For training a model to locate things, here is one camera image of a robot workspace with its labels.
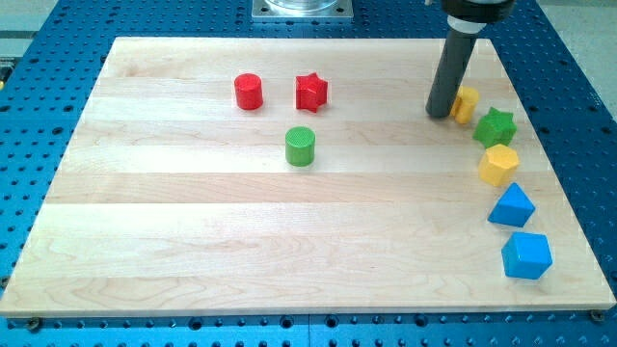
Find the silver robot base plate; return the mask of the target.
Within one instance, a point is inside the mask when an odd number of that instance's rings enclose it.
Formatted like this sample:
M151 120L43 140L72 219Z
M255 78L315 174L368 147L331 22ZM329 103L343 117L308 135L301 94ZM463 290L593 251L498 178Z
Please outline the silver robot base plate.
M352 0L254 0L252 18L258 20L351 19Z

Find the black robot arm end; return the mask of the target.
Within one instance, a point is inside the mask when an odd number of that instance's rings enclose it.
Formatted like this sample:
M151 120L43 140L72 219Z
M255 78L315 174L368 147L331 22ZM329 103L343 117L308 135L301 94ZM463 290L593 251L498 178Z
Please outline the black robot arm end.
M513 11L516 0L442 0L447 24L464 34L477 34L487 24L500 22Z

